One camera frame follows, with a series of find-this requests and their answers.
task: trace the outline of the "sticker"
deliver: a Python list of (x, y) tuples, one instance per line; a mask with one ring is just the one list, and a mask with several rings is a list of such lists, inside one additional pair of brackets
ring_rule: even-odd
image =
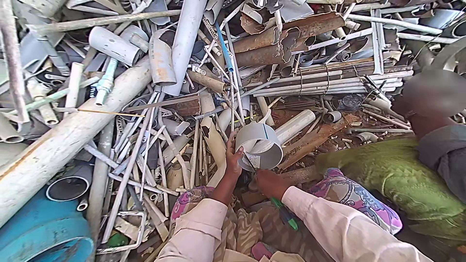
[(243, 162), (250, 166), (249, 161), (246, 159), (249, 158), (249, 161), (253, 164), (253, 167), (260, 168), (260, 156), (251, 155), (249, 153), (244, 152), (243, 154)]

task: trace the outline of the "hand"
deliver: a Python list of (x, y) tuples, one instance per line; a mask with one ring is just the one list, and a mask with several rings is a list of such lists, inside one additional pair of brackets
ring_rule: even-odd
[(236, 132), (230, 133), (230, 137), (226, 142), (226, 170), (225, 175), (232, 175), (236, 179), (240, 177), (241, 171), (243, 170), (241, 166), (238, 164), (238, 160), (243, 157), (243, 147), (240, 147), (238, 151), (235, 153), (235, 142), (233, 140)]
[(280, 200), (286, 190), (291, 186), (290, 182), (268, 169), (258, 169), (257, 187), (259, 191), (268, 198), (275, 197)]

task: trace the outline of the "scrap pile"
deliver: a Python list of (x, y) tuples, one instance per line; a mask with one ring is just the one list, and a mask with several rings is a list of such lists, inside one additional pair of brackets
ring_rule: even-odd
[(256, 167), (303, 183), (312, 161), (299, 161), (324, 143), (412, 132), (391, 102), (437, 53), (438, 68), (466, 73), (460, 0), (2, 5), (0, 226), (45, 186), (79, 200), (92, 259), (153, 261), (179, 194), (223, 177), (233, 130), (274, 127), (274, 141), (254, 128), (238, 140)]

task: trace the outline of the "white long sleeve shirt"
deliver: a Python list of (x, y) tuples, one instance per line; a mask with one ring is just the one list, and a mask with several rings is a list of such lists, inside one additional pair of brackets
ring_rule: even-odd
[[(413, 245), (401, 242), (352, 207), (315, 197), (294, 186), (282, 202), (337, 262), (431, 262)], [(173, 237), (157, 262), (210, 262), (220, 244), (227, 207), (204, 199), (176, 221)]]

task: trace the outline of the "blue stripe on pipe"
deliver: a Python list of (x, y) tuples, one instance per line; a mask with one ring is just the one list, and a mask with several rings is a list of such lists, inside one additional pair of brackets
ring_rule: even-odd
[(222, 46), (223, 57), (225, 58), (228, 71), (233, 72), (232, 61), (230, 59), (228, 50), (226, 49), (225, 41), (223, 40), (222, 30), (220, 30), (219, 23), (217, 21), (215, 21), (215, 27), (217, 28), (217, 34), (219, 35), (220, 45)]

